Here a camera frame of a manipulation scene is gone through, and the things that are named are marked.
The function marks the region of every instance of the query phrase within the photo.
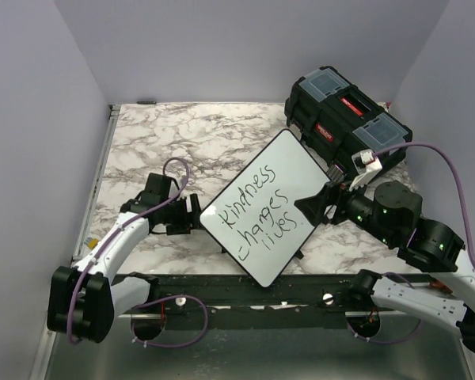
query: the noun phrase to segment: metal base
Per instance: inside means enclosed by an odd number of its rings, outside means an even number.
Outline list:
[[[378,337],[384,340],[405,335],[416,323],[404,315],[383,316],[382,321]],[[214,329],[189,348],[167,350],[132,344],[129,323],[117,320],[101,344],[70,346],[67,337],[59,335],[46,378],[471,379],[456,339],[428,324],[416,338],[392,346],[367,344],[348,330]],[[158,339],[175,343],[194,334],[167,331]]]

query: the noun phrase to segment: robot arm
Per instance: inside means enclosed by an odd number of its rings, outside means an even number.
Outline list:
[[[55,271],[51,278],[47,309],[47,327],[50,330],[66,333],[67,322],[72,320],[75,336],[99,343],[107,336],[115,317],[153,296],[152,276],[130,274],[114,285],[113,280],[134,247],[156,225],[165,225],[168,235],[190,234],[191,230],[200,228],[200,205],[196,194],[190,195],[191,211],[188,211],[187,200],[180,198],[150,215],[137,218],[144,211],[164,203],[169,198],[173,183],[174,179],[170,177],[150,174],[145,190],[120,208],[115,225],[92,252],[72,268],[62,266]],[[132,218],[137,220],[127,224]],[[83,275],[82,288],[77,294],[74,312],[70,315],[70,299]]]

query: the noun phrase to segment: screw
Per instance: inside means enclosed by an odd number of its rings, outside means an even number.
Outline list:
[[[326,304],[327,306],[329,305],[332,305],[333,302],[334,302],[334,297],[332,294],[330,293],[325,293],[323,296],[322,296],[322,300],[324,301],[324,304]]]
[[[175,303],[179,306],[182,307],[185,303],[187,303],[187,299],[185,297],[179,297],[176,298]]]

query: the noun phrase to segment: red label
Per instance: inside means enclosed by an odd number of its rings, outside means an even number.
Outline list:
[[[327,141],[329,141],[330,143],[333,142],[333,140],[334,140],[333,135],[331,135],[331,134],[327,131],[327,129],[325,129],[324,127],[322,127],[319,123],[317,123],[317,131],[319,131],[320,134],[321,134],[322,136],[324,136]]]
[[[350,103],[347,99],[345,99],[344,97],[341,98],[341,101],[343,101],[343,103],[349,107],[353,112],[355,112],[357,114],[357,116],[362,116],[364,115],[360,110],[358,110],[352,103]]]

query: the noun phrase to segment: white cable holder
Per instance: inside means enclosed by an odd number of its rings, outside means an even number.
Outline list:
[[[373,150],[371,149],[361,150],[360,152],[353,154],[351,160],[359,175],[352,181],[350,191],[369,184],[370,181],[382,170],[380,160],[373,156]]]

